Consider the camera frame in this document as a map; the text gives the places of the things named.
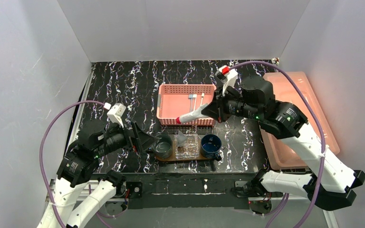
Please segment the red capped toothpaste tube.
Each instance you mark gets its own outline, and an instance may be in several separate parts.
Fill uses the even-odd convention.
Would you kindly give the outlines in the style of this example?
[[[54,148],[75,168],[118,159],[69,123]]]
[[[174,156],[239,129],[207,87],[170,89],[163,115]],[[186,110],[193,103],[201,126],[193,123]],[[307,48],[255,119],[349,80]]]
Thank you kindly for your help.
[[[177,124],[185,124],[185,123],[188,123],[188,122],[195,121],[197,119],[208,118],[208,116],[202,114],[203,109],[205,109],[205,105],[200,106],[195,111],[189,112],[187,114],[180,115],[179,117],[177,117],[175,119],[176,123]]]

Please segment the dark grey cup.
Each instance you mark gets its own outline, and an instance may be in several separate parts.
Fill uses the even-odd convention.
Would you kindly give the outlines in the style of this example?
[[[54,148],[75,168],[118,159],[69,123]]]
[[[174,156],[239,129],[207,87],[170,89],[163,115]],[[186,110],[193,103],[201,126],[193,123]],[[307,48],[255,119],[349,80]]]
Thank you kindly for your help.
[[[173,142],[169,135],[159,134],[156,141],[147,150],[148,154],[154,154],[160,159],[167,159],[173,152]]]

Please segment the dark blue cup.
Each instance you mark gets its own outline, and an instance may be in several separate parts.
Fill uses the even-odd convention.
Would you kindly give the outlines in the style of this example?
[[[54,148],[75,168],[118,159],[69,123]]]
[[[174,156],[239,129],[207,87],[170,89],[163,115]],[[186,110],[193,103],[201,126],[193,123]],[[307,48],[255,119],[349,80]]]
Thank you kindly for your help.
[[[221,139],[218,136],[207,134],[201,139],[200,153],[204,158],[221,161],[221,146]]]

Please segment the white toothpaste tube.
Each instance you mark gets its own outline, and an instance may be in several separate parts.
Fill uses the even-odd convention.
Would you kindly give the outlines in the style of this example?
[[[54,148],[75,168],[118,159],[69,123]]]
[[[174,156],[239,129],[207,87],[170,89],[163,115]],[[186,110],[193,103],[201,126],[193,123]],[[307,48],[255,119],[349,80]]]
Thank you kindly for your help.
[[[186,140],[187,140],[187,137],[181,131],[178,131],[178,133],[176,135],[176,146],[183,147]]]

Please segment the clear plastic dimpled tray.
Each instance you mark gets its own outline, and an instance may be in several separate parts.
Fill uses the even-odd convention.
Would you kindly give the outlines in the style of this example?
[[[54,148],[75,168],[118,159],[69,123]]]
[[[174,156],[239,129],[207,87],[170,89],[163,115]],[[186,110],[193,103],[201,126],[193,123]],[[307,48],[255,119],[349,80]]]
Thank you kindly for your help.
[[[176,146],[176,135],[174,136],[174,153],[179,158],[195,158],[200,155],[200,137],[198,134],[186,134],[187,140],[183,147]]]

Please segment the oval wooden tray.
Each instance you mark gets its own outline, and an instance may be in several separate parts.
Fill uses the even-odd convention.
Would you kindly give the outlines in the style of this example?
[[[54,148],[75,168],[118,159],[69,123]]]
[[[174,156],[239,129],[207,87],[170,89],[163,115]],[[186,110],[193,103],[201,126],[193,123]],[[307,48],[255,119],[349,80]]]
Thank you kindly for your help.
[[[208,161],[208,160],[212,160],[212,158],[205,158],[203,157],[201,154],[195,158],[179,158],[177,159],[175,156],[175,153],[172,153],[171,156],[169,156],[168,158],[161,158],[159,156],[157,156],[156,154],[154,155],[154,157],[161,161],[161,162],[184,162],[184,161]]]

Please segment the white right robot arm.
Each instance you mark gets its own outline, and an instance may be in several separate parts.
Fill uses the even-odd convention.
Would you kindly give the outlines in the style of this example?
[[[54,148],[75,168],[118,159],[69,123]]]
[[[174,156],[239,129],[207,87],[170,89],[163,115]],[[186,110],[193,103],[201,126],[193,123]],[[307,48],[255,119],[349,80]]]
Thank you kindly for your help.
[[[354,188],[365,181],[363,171],[347,167],[322,144],[296,105],[275,99],[272,83],[262,77],[246,78],[240,91],[231,86],[216,90],[212,101],[201,107],[201,113],[220,123],[232,115],[257,121],[262,130],[291,148],[311,169],[310,174],[259,171],[241,188],[245,193],[289,193],[333,211],[351,206],[356,199]]]

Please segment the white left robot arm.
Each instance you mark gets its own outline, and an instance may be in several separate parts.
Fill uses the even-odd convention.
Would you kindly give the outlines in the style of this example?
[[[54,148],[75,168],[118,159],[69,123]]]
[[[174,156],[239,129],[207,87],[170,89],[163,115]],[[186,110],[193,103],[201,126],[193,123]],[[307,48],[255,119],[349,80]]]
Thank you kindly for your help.
[[[125,176],[109,171],[82,203],[75,206],[82,190],[99,167],[99,158],[119,149],[145,152],[156,138],[143,132],[136,122],[131,129],[118,123],[106,125],[100,120],[83,124],[57,171],[51,202],[38,224],[39,228],[82,228],[104,203],[125,186]]]

